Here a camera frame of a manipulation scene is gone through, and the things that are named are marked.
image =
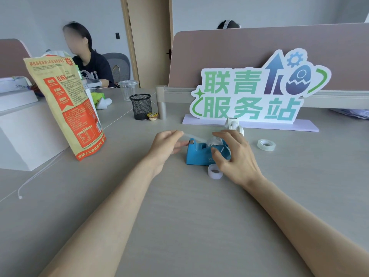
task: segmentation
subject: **left hand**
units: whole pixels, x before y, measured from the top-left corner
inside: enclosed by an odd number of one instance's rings
[[[163,131],[155,136],[146,159],[154,165],[154,177],[163,169],[165,161],[171,154],[178,153],[189,141],[178,141],[183,136],[182,131]]]

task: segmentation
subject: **hand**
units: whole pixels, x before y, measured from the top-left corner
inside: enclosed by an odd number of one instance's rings
[[[247,191],[253,184],[266,180],[256,163],[249,143],[242,134],[236,130],[222,130],[213,132],[213,135],[224,139],[231,150],[232,157],[228,161],[217,149],[211,148],[215,163],[228,178]]]
[[[155,136],[151,148],[146,155],[154,167],[154,177],[163,169],[165,161],[171,154],[178,153],[182,147],[187,146],[189,141],[178,141],[183,136],[182,131],[163,131]]]

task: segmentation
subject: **gray office chair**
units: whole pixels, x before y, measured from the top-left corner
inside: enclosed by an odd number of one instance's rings
[[[118,52],[111,52],[104,54],[104,57],[109,62],[115,83],[131,78],[130,60],[126,55]]]

